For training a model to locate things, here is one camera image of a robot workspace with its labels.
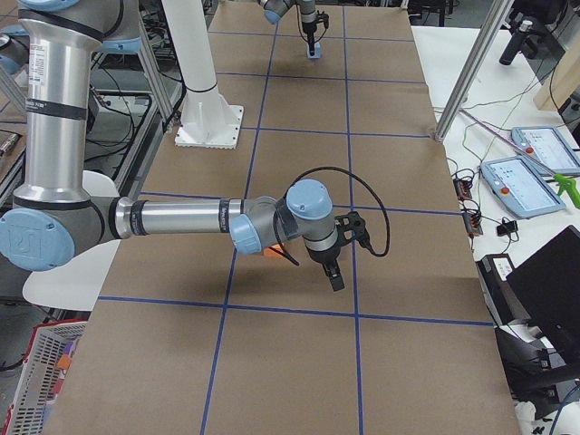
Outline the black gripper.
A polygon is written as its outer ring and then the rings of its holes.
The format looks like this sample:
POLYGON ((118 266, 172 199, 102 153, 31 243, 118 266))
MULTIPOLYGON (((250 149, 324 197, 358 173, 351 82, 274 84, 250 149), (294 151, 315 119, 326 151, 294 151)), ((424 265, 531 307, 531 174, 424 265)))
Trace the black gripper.
POLYGON ((323 266, 325 275, 334 291, 345 288, 337 258, 343 247, 353 241, 362 248, 368 248, 368 230, 366 222, 356 211, 333 219, 332 229, 325 237, 306 238, 305 246, 313 261, 323 266))
POLYGON ((302 21, 302 30, 304 31, 306 41, 308 42, 309 54, 314 54, 314 44, 317 42, 315 39, 315 32, 319 24, 324 27, 325 33, 329 28, 329 15, 327 13, 316 13, 315 18, 309 23, 302 21))

